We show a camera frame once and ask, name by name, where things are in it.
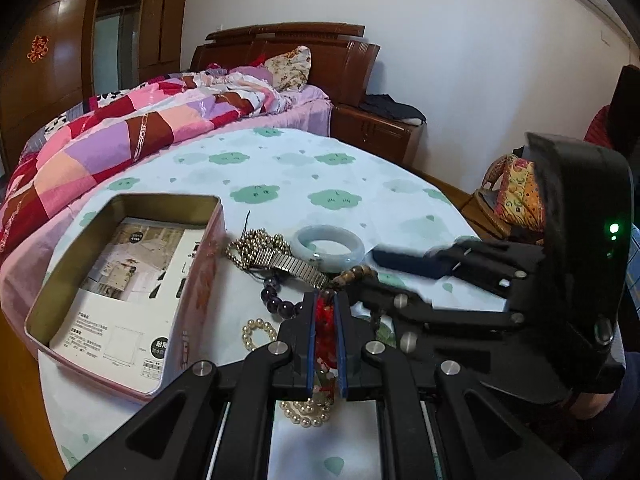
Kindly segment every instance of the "nightstand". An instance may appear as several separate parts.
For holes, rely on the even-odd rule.
[[[395,164],[412,164],[421,133],[422,126],[391,121],[347,105],[335,105],[331,115],[332,137]]]

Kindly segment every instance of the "bed headboard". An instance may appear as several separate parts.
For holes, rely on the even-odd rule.
[[[246,65],[260,54],[284,54],[298,45],[311,49],[309,84],[320,87],[338,104],[357,106],[367,91],[369,76],[380,47],[354,40],[364,35],[363,25],[349,23],[271,23],[212,32],[196,47],[191,70],[209,63],[224,68]]]

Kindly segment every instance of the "colorful blanket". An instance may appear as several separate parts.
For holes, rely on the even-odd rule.
[[[241,117],[291,106],[264,81],[241,73],[162,79],[59,121],[39,150],[25,150],[0,207],[0,262],[73,200],[146,156]]]

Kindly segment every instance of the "stretch watch strap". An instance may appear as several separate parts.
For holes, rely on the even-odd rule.
[[[303,282],[308,283],[313,288],[323,288],[329,282],[322,272],[308,263],[272,249],[262,249],[258,251],[253,265],[256,267],[267,267],[268,269],[284,270]]]

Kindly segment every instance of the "white tablecloth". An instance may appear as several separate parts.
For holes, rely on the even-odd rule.
[[[57,245],[49,271],[94,213],[119,192],[219,196],[230,237],[242,232],[249,210],[249,228],[287,237],[302,226],[331,224],[356,233],[367,251],[388,244],[425,252],[474,234],[437,188],[385,160],[335,139],[257,128],[196,139],[123,173],[87,202]],[[434,306],[504,307],[503,300],[455,279],[430,282],[399,273],[380,276],[417,290]],[[228,261],[221,264],[200,358],[217,365],[244,358],[242,326],[251,318],[271,318],[260,301],[261,288],[261,282]],[[300,301],[304,290],[308,289],[297,282],[288,283],[280,297]],[[277,326],[278,320],[272,321]],[[256,342],[266,342],[260,336],[255,336]],[[69,468],[140,406],[97,390],[43,354],[39,359],[50,426]],[[331,421],[322,428],[294,426],[276,410],[273,431],[270,479],[380,478],[373,402],[339,400]]]

